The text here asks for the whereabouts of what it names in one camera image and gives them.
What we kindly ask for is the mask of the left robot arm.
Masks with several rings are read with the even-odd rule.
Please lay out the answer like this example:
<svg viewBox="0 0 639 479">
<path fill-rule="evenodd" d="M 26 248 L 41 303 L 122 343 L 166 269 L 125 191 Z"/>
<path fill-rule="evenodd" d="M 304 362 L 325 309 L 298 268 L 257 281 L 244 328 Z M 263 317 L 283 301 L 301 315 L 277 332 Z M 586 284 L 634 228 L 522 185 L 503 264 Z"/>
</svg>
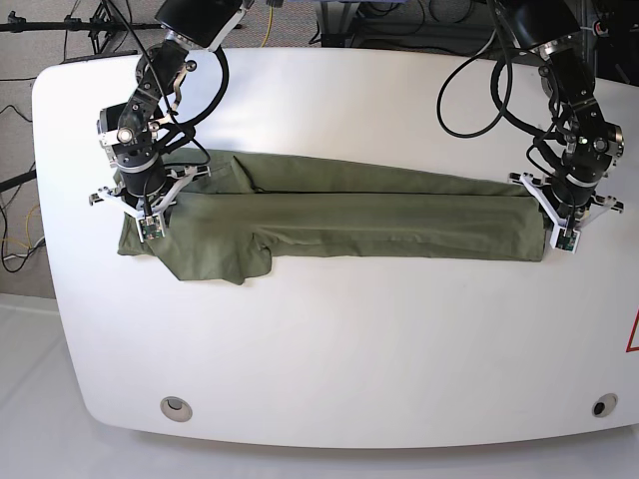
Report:
<svg viewBox="0 0 639 479">
<path fill-rule="evenodd" d="M 478 138 L 500 120 L 532 138 L 531 147 L 549 166 L 542 192 L 568 230 L 581 226 L 596 198 L 599 182 L 623 156 L 622 130 L 604 119 L 595 98 L 595 78 L 582 59 L 580 25 L 563 1 L 490 1 L 488 13 L 499 44 L 490 94 L 497 114 L 470 133 Z M 534 127 L 508 109 L 513 88 L 513 60 L 530 55 L 548 97 L 550 125 Z"/>
</svg>

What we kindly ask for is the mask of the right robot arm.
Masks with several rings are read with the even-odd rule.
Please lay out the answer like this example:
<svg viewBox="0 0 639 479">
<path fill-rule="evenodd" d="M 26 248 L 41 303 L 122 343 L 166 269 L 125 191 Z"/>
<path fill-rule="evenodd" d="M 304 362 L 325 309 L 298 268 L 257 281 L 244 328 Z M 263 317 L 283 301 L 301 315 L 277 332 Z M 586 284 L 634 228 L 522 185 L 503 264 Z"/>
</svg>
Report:
<svg viewBox="0 0 639 479">
<path fill-rule="evenodd" d="M 164 41 L 145 50 L 136 69 L 137 86 L 129 100 L 101 111 L 99 142 L 118 175 L 112 188 L 102 188 L 91 203 L 111 203 L 142 228 L 144 238 L 164 232 L 166 211 L 178 193 L 210 172 L 209 158 L 165 164 L 164 157 L 194 144 L 196 128 L 221 103 L 230 72 L 222 42 L 240 23 L 248 1 L 166 1 L 155 18 L 166 29 Z M 210 104 L 190 120 L 177 119 L 181 87 L 196 70 L 191 50 L 212 52 L 222 69 L 220 88 Z"/>
</svg>

